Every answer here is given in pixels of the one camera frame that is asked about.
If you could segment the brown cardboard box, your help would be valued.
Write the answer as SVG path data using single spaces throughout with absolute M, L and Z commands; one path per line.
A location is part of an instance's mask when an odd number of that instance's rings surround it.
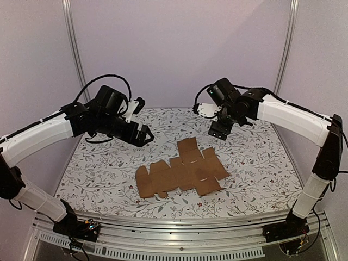
M 166 198 L 168 192 L 176 189 L 195 189 L 204 196 L 221 189 L 219 181 L 229 177 L 229 173 L 212 147 L 200 151 L 196 138 L 181 140 L 177 146 L 179 156 L 170 158 L 169 164 L 160 160 L 151 163 L 149 169 L 137 169 L 135 179 L 141 198 Z

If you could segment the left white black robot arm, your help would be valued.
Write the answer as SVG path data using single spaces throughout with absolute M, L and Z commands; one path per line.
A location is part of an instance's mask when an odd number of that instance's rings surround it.
M 88 133 L 104 134 L 136 147 L 154 139 L 147 125 L 131 120 L 144 107 L 145 101 L 132 101 L 123 93 L 101 86 L 96 97 L 86 104 L 74 101 L 52 115 L 1 138 L 1 198 L 23 203 L 46 215 L 56 227 L 69 236 L 80 230 L 91 230 L 77 220 L 74 210 L 63 200 L 50 196 L 21 174 L 18 163 L 59 141 Z

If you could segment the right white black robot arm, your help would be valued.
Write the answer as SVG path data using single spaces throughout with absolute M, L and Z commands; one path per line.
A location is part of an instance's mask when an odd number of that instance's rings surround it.
M 207 115 L 213 119 L 211 136 L 225 140 L 235 123 L 243 126 L 251 124 L 249 119 L 262 120 L 292 131 L 320 148 L 312 173 L 281 226 L 285 237 L 293 237 L 339 173 L 344 138 L 341 117 L 313 112 L 278 97 L 267 88 L 250 88 L 244 93 L 239 89 L 227 78 L 207 86 L 207 93 L 215 103 Z

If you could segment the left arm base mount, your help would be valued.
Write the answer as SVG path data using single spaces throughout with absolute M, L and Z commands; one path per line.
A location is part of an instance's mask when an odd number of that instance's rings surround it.
M 101 224 L 93 219 L 85 221 L 60 221 L 53 226 L 53 232 L 75 239 L 96 242 L 100 234 Z

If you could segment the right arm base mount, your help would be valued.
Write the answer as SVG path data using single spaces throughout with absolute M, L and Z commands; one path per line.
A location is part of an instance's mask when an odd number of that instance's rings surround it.
M 287 218 L 282 222 L 265 225 L 262 230 L 266 242 L 279 241 L 281 251 L 288 256 L 299 254 L 304 245 L 308 243 L 307 219 Z

